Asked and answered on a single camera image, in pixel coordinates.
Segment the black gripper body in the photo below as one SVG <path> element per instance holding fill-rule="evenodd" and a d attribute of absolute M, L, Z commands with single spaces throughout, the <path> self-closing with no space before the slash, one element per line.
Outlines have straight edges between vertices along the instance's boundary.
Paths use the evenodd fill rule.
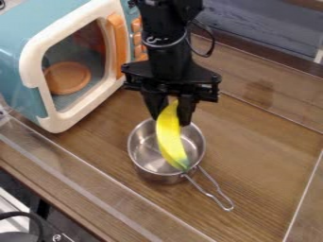
<path fill-rule="evenodd" d="M 190 94 L 198 101 L 218 101 L 220 74 L 198 65 L 192 59 L 190 46 L 146 45 L 145 60 L 125 63 L 124 87 L 141 94 L 141 88 L 160 90 L 166 96 L 178 98 Z"/>

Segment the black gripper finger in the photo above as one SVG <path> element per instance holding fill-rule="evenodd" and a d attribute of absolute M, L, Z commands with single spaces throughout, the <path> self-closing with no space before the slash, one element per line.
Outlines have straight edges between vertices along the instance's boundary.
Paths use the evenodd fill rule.
<path fill-rule="evenodd" d="M 181 127 L 190 124 L 192 115 L 196 110 L 196 98 L 190 94 L 181 94 L 177 98 L 177 118 Z"/>
<path fill-rule="evenodd" d="M 168 106 L 168 96 L 160 90 L 153 90 L 145 87 L 141 88 L 141 95 L 149 111 L 150 118 L 156 120 L 158 114 Z"/>

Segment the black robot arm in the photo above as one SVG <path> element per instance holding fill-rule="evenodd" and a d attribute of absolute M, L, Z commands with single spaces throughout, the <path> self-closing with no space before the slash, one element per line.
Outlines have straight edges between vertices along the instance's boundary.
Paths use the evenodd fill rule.
<path fill-rule="evenodd" d="M 177 98 L 174 115 L 178 124 L 190 124 L 196 103 L 218 100 L 220 74 L 193 60 L 189 26 L 197 23 L 202 0 L 133 0 L 138 8 L 141 43 L 148 58 L 121 65 L 124 86 L 137 91 L 157 117 L 168 106 L 168 97 Z"/>

